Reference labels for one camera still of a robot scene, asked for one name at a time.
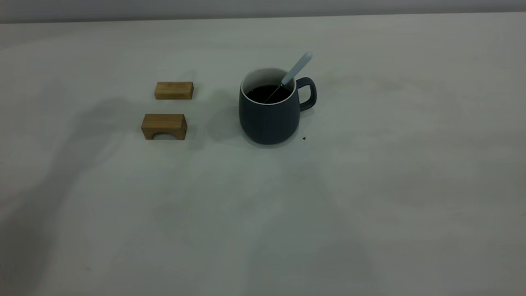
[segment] dark gray mug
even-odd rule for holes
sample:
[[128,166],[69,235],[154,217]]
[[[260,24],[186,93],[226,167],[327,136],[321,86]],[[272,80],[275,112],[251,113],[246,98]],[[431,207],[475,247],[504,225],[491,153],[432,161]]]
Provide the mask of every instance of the dark gray mug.
[[[287,71],[277,68],[260,68],[248,73],[239,91],[239,121],[245,133],[260,144],[277,144],[288,139],[299,124],[300,111],[316,103],[316,86],[310,78],[291,80],[284,87],[291,95],[273,104],[255,102],[247,97],[251,90],[264,85],[279,85]],[[298,89],[310,86],[310,98],[299,102]]]

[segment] wooden block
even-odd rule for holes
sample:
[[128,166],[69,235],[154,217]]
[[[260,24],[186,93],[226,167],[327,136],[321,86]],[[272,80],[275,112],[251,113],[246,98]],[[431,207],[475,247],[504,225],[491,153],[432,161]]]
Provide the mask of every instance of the wooden block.
[[146,114],[141,129],[147,140],[153,140],[155,134],[172,134],[184,140],[187,125],[184,114]]
[[157,82],[155,98],[158,100],[191,100],[193,82]]

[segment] spoon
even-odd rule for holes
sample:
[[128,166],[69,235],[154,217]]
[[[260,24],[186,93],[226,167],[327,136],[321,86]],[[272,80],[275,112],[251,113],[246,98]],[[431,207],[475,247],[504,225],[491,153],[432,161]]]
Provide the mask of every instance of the spoon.
[[283,77],[283,79],[281,80],[281,83],[279,84],[278,88],[276,88],[276,90],[271,93],[268,98],[263,102],[263,103],[266,103],[268,101],[268,99],[270,99],[270,97],[276,93],[276,91],[278,91],[278,89],[284,85],[287,85],[287,83],[289,83],[293,78],[294,76],[296,76],[300,71],[301,69],[303,69],[303,67],[305,67],[305,65],[307,65],[307,63],[312,59],[312,53],[306,53],[304,54],[300,59],[299,61],[296,63],[296,65],[294,65],[294,67],[292,67],[292,69],[290,69],[289,73],[287,73],[285,75],[285,77]]

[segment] white table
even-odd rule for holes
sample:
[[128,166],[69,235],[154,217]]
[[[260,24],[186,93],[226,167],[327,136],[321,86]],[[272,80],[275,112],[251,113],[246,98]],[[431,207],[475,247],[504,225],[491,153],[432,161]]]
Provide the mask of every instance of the white table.
[[[525,32],[525,13],[0,25],[0,295],[525,295]],[[250,142],[241,78],[305,51],[318,103]],[[145,113],[184,113],[186,140],[146,141]]]

